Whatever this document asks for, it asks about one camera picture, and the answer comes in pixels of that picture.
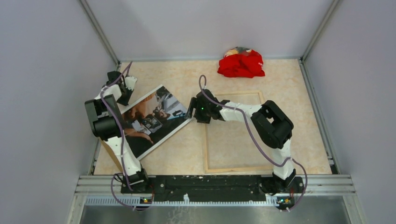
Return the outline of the printed photo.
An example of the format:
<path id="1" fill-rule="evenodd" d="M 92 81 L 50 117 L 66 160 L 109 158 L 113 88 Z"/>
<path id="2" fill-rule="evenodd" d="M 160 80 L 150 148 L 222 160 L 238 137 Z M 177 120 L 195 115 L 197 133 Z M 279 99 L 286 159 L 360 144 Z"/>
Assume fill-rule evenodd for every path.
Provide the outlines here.
<path id="1" fill-rule="evenodd" d="M 187 108 L 160 85 L 122 112 L 125 137 L 134 156 L 141 160 L 174 135 L 191 119 Z"/>

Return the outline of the wooden picture frame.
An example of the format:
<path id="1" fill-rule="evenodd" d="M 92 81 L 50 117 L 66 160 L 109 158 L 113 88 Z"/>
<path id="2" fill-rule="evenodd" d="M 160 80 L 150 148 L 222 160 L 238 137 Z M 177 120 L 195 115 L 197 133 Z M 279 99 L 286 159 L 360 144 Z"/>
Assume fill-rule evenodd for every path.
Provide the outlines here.
<path id="1" fill-rule="evenodd" d="M 201 124 L 205 174 L 271 174 L 267 161 L 250 138 L 245 123 L 212 119 Z"/>

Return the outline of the brown cardboard backing board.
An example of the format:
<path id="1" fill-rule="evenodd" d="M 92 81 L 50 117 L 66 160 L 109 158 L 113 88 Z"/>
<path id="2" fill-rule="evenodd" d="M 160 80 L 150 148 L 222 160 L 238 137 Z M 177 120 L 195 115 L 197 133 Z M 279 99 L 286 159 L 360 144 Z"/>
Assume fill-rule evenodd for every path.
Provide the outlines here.
<path id="1" fill-rule="evenodd" d="M 110 156 L 111 160 L 113 161 L 113 164 L 117 167 L 116 170 L 121 172 L 122 171 L 122 166 L 121 166 L 119 160 L 117 159 L 116 155 L 114 154 L 113 150 L 103 140 L 101 141 L 101 145 L 104 147 L 104 149 L 106 150 L 106 152 Z"/>

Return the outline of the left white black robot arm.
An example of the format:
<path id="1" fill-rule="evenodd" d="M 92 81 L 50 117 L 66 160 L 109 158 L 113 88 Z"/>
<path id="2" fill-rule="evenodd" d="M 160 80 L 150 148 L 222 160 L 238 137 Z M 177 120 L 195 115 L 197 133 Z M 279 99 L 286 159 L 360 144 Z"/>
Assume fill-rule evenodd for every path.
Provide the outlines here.
<path id="1" fill-rule="evenodd" d="M 140 161 L 127 143 L 118 103 L 127 105 L 137 82 L 136 77 L 125 76 L 119 71 L 107 74 L 108 81 L 93 99 L 85 101 L 85 110 L 94 136 L 105 142 L 122 167 L 124 185 L 122 193 L 144 193 L 150 181 Z"/>

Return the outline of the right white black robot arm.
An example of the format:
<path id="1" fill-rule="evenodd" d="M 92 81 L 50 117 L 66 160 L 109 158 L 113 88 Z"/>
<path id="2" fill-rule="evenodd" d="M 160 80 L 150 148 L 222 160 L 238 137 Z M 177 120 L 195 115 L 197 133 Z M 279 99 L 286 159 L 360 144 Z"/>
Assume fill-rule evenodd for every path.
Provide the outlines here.
<path id="1" fill-rule="evenodd" d="M 190 100 L 185 118 L 195 118 L 198 123 L 211 120 L 240 121 L 259 152 L 273 165 L 271 177 L 260 181 L 264 193 L 304 193 L 307 177 L 296 175 L 291 157 L 291 137 L 294 124 L 272 100 L 262 105 L 246 105 L 230 100 L 218 101 L 208 89 L 203 89 Z"/>

